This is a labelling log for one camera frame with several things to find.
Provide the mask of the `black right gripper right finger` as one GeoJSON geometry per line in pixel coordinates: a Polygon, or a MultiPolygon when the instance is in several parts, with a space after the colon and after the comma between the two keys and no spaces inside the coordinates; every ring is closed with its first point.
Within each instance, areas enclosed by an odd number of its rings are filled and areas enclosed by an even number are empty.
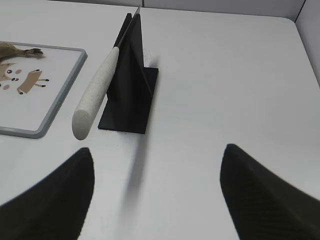
{"type": "Polygon", "coordinates": [[[318,240],[320,201],[227,144],[219,182],[241,240],[318,240]]]}

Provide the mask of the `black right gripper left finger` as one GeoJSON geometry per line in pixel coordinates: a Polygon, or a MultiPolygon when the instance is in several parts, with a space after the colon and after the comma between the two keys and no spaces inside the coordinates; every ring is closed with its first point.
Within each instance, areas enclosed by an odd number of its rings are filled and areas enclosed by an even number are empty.
{"type": "Polygon", "coordinates": [[[53,172],[0,207],[2,240],[76,240],[95,185],[94,162],[83,147],[53,172]]]}

